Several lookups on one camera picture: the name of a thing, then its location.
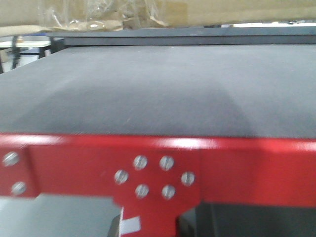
black object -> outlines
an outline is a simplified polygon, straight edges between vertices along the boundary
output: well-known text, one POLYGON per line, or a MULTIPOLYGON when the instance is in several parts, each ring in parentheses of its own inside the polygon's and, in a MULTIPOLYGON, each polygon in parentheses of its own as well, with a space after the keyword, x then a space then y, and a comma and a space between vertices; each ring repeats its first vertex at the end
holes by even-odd
POLYGON ((197 237, 316 237, 316 209, 203 203, 196 215, 197 237))
POLYGON ((49 37, 50 40, 50 53, 57 53, 60 50, 65 49, 63 39, 55 39, 54 37, 49 37))
POLYGON ((21 58, 21 49, 16 46, 18 37, 14 36, 12 40, 12 53, 13 53, 13 62, 11 69, 15 69, 17 65, 19 64, 20 58, 21 58))
POLYGON ((2 68, 2 61, 1 61, 1 57, 0 57, 0 74, 3 73, 3 68, 2 68))

red metal frame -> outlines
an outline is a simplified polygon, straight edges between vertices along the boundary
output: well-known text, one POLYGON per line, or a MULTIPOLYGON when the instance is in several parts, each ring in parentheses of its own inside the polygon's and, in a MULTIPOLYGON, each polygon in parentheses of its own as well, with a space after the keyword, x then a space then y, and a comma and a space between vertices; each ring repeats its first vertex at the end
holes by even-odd
POLYGON ((113 197, 123 219, 140 217, 141 230, 126 236, 173 236, 176 217, 202 200, 316 207, 316 140, 1 134, 0 156, 11 151, 21 161, 0 167, 0 195, 23 181, 22 197, 113 197), (137 155, 148 157, 143 170, 133 167, 137 155), (175 160, 170 171, 159 167, 164 155, 175 160), (122 185, 114 182, 119 169, 129 173, 122 185), (196 175, 190 187, 180 181, 186 171, 196 175), (150 188, 143 199, 135 196, 139 184, 150 188), (166 184, 176 188, 171 200, 161 196, 166 184))

gray table top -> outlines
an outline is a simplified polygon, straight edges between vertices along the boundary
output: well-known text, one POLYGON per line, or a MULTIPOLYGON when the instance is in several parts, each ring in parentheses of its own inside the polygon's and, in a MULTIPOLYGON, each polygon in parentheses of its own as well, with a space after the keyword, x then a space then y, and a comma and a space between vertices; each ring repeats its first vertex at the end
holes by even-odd
POLYGON ((316 138, 316 46, 68 48, 0 75, 0 132, 316 138))

plastic wrap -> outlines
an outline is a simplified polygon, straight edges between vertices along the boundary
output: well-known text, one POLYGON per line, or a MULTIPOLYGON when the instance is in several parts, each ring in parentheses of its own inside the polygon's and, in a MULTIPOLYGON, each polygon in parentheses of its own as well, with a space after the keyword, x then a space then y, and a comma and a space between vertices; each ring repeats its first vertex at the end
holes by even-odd
POLYGON ((39 24, 54 30, 167 27, 164 0, 39 0, 39 24))

red beam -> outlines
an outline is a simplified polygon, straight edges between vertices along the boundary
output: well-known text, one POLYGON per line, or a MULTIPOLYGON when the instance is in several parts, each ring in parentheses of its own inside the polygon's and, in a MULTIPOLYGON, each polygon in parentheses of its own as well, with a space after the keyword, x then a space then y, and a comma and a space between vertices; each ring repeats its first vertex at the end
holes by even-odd
POLYGON ((173 235, 175 222, 165 220, 175 220, 201 200, 316 207, 316 140, 0 135, 0 156, 11 151, 20 155, 20 162, 0 168, 6 177, 0 181, 0 195, 11 195, 15 182, 25 182, 22 197, 111 196, 124 206, 125 219, 141 217, 138 236, 173 235), (148 158, 143 170, 133 167, 138 155, 148 158), (170 171, 159 166, 163 156, 175 160, 170 171), (129 178, 117 185, 114 175, 120 169, 129 178), (181 183, 186 171, 196 176, 190 187, 181 183), (150 189, 143 199, 135 196, 140 184, 150 189), (165 185, 176 189, 171 200, 161 195, 165 185))

